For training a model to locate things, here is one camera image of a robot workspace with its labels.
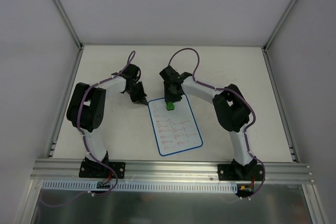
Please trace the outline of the green black eraser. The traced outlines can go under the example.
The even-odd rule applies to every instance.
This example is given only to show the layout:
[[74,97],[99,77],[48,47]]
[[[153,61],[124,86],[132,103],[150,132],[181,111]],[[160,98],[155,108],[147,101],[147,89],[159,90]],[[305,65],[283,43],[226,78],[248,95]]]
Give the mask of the green black eraser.
[[174,103],[172,101],[166,102],[166,109],[168,111],[173,111],[175,109]]

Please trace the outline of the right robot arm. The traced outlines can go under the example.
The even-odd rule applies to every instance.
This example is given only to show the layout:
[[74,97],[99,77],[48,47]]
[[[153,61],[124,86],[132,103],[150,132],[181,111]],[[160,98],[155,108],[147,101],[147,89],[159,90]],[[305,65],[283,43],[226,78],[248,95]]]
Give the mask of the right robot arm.
[[164,68],[159,75],[163,79],[166,109],[174,110],[174,104],[182,100],[183,95],[192,95],[214,106],[217,120],[221,127],[229,132],[234,158],[229,172],[241,180],[252,176],[257,160],[249,148],[246,130],[249,117],[255,116],[238,87],[230,84],[216,88],[202,83],[188,72],[179,74],[171,66]]

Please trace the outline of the blue framed whiteboard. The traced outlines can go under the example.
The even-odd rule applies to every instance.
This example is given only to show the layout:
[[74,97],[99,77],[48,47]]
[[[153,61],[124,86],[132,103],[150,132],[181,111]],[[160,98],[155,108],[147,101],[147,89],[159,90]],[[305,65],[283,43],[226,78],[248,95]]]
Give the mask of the blue framed whiteboard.
[[149,115],[153,126],[158,152],[170,156],[203,146],[196,119],[186,95],[168,110],[164,98],[148,102]]

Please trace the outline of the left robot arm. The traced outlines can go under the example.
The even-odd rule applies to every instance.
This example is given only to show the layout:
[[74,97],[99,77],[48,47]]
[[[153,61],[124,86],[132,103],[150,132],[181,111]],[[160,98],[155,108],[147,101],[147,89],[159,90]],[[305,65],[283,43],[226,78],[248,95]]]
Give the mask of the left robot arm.
[[118,93],[127,93],[132,103],[148,105],[141,78],[141,69],[127,64],[120,72],[89,85],[79,82],[73,91],[66,118],[83,137],[85,161],[92,162],[91,171],[97,177],[109,172],[108,151],[98,131],[104,118],[105,102]]

